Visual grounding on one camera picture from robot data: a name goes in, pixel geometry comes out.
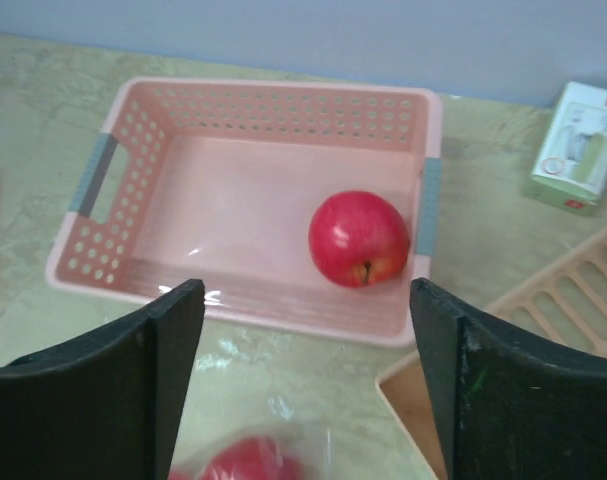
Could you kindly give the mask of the pink plastic basket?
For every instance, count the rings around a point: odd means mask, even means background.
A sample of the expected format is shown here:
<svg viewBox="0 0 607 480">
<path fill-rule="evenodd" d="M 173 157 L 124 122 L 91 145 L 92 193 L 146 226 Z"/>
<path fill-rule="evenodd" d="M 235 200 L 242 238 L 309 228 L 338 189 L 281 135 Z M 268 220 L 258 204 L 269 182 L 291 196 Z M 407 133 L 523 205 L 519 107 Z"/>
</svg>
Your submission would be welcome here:
<svg viewBox="0 0 607 480">
<path fill-rule="evenodd" d="M 55 287 L 147 303 L 190 278 L 209 317 L 385 347 L 415 340 L 431 272 L 443 104 L 426 89 L 137 77 L 118 91 L 50 253 Z M 330 195 L 375 193 L 412 242 L 404 272 L 324 279 L 307 246 Z"/>
</svg>

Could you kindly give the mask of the clear zip bag red apples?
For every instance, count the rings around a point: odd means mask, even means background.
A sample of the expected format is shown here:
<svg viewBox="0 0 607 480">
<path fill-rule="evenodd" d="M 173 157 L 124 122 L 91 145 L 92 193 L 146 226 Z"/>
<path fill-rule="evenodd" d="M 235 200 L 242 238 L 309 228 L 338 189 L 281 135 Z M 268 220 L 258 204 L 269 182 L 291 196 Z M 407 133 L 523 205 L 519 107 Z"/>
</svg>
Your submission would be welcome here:
<svg viewBox="0 0 607 480">
<path fill-rule="evenodd" d="M 332 477 L 332 434 L 316 422 L 244 427 L 170 467 L 170 479 L 306 480 Z"/>
</svg>

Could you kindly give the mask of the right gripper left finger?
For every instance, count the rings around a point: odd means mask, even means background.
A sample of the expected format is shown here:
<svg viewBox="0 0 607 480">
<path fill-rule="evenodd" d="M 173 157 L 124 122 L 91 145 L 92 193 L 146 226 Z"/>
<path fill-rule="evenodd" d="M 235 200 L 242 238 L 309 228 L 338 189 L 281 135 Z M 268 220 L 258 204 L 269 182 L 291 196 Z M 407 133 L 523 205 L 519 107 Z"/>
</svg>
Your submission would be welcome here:
<svg viewBox="0 0 607 480">
<path fill-rule="evenodd" d="M 0 367 L 0 479 L 165 479 L 204 323 L 190 279 Z"/>
</svg>

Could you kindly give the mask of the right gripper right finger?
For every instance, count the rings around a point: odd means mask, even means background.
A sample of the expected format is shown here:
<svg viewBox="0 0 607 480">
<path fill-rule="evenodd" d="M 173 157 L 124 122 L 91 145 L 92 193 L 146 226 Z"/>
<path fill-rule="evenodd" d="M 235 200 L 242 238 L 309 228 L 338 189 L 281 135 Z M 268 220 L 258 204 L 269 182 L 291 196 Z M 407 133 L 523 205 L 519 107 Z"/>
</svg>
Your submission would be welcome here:
<svg viewBox="0 0 607 480">
<path fill-rule="evenodd" d="M 607 359 L 425 278 L 410 312 L 451 479 L 607 479 Z"/>
</svg>

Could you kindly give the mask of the fake red apple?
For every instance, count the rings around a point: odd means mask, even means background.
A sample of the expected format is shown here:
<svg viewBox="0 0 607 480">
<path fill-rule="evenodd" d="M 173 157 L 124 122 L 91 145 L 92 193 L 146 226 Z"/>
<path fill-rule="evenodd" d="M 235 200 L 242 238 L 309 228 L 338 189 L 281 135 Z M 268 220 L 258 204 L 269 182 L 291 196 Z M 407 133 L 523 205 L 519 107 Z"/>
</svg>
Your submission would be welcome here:
<svg viewBox="0 0 607 480">
<path fill-rule="evenodd" d="M 367 191 L 336 193 L 312 215 L 308 246 L 330 282 L 362 288 L 402 273 L 411 241 L 408 227 L 387 200 Z"/>
</svg>

